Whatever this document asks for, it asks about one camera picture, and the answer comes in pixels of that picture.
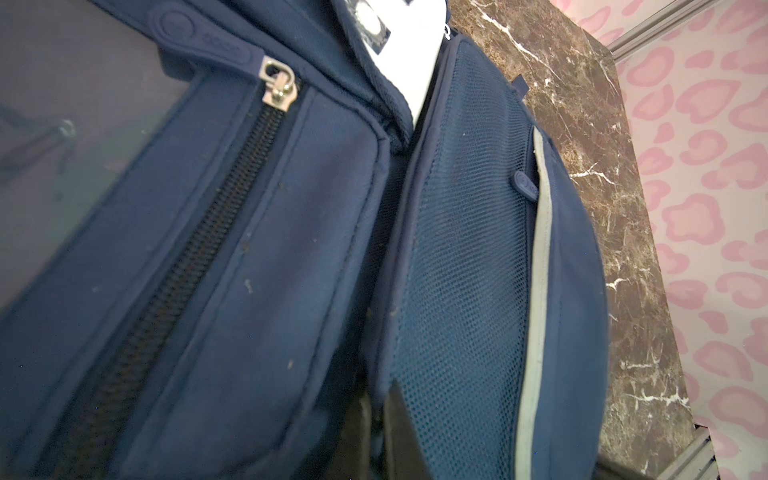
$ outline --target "wall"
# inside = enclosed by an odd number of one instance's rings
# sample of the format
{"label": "wall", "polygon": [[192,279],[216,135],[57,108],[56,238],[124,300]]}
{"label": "wall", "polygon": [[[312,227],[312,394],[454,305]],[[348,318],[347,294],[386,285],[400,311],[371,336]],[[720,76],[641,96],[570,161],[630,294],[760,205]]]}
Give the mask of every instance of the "wall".
{"label": "wall", "polygon": [[[603,43],[644,20],[555,3]],[[723,0],[617,69],[694,419],[723,480],[768,480],[768,0]]]}
{"label": "wall", "polygon": [[610,44],[671,0],[551,0],[603,45]]}

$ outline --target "brown marble panel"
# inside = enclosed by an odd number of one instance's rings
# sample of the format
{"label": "brown marble panel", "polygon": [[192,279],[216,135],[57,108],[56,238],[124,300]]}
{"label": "brown marble panel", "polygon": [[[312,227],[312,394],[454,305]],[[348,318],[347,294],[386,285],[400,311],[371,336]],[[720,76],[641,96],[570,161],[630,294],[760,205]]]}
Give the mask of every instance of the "brown marble panel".
{"label": "brown marble panel", "polygon": [[656,476],[694,424],[610,52],[548,0],[453,0],[452,25],[510,80],[554,138],[594,221],[608,281],[610,386],[601,453]]}

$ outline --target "silver zipper slider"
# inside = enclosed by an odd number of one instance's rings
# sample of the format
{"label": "silver zipper slider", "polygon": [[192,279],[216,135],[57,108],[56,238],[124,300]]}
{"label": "silver zipper slider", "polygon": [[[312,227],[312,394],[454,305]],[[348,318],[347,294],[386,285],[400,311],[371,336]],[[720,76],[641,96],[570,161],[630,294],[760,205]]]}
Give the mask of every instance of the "silver zipper slider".
{"label": "silver zipper slider", "polygon": [[264,55],[259,70],[259,78],[266,83],[261,101],[278,110],[288,111],[288,107],[299,96],[299,90],[296,87],[296,75],[291,67]]}

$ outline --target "blue mesh fabric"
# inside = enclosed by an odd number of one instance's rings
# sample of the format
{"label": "blue mesh fabric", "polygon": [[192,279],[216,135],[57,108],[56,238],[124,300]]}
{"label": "blue mesh fabric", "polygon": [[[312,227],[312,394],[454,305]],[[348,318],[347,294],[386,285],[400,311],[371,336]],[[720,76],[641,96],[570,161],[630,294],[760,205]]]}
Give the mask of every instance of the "blue mesh fabric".
{"label": "blue mesh fabric", "polygon": [[392,374],[435,480],[511,478],[534,210],[509,176],[530,166],[531,122],[470,42],[459,47],[451,89],[419,205]]}

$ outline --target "black zipper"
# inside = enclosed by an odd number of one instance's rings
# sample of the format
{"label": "black zipper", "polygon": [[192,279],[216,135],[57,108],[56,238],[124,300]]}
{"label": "black zipper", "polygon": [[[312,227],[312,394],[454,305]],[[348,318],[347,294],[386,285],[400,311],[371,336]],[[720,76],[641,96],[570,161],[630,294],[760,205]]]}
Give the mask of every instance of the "black zipper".
{"label": "black zipper", "polygon": [[141,310],[66,435],[54,478],[106,475],[114,447],[143,385],[266,163],[285,110],[266,103],[262,106],[202,220]]}

